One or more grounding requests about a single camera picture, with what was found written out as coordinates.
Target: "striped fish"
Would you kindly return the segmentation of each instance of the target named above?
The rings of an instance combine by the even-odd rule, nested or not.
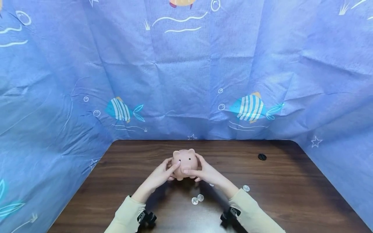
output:
[[[247,95],[238,99],[230,108],[229,111],[237,114],[237,118],[240,120],[246,120],[250,123],[256,122],[259,118],[267,117],[269,120],[274,120],[275,117],[272,113],[275,113],[283,107],[283,103],[275,106],[274,108],[266,111],[266,107],[261,99],[260,93],[255,92],[251,95]]]
[[[144,105],[140,105],[137,108],[135,108],[134,111],[131,111],[128,108],[128,106],[125,103],[123,103],[123,100],[120,97],[116,97],[109,101],[105,111],[113,118],[125,121],[127,123],[130,122],[131,115],[136,117],[138,120],[145,122],[145,120],[137,114],[137,112],[139,112],[143,106]]]

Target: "beige sleeve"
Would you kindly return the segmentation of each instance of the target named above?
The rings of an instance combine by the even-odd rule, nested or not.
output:
[[[237,220],[248,233],[285,233],[243,189],[229,200],[229,204],[241,211]]]
[[[145,210],[145,204],[126,197],[115,212],[115,217],[104,233],[135,233],[140,224],[137,217]]]

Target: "blue curtain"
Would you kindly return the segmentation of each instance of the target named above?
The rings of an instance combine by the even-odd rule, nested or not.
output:
[[[46,232],[118,139],[293,140],[373,230],[373,1],[0,0],[0,15],[1,232]]]

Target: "silver coin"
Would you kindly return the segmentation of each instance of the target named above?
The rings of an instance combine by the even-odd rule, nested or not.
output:
[[[247,186],[247,185],[244,185],[244,186],[242,187],[242,189],[243,189],[245,192],[250,191],[250,187]]]
[[[198,204],[198,198],[192,198],[192,204],[193,205]]]
[[[203,202],[205,197],[202,194],[198,194],[197,199],[198,199],[198,201]]]

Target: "pink piggy bank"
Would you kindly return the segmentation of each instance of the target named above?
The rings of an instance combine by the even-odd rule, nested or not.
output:
[[[193,149],[174,151],[172,165],[177,163],[177,161],[181,162],[180,167],[174,171],[177,180],[183,180],[186,177],[195,178],[195,176],[188,176],[182,172],[184,170],[197,170],[198,161]]]

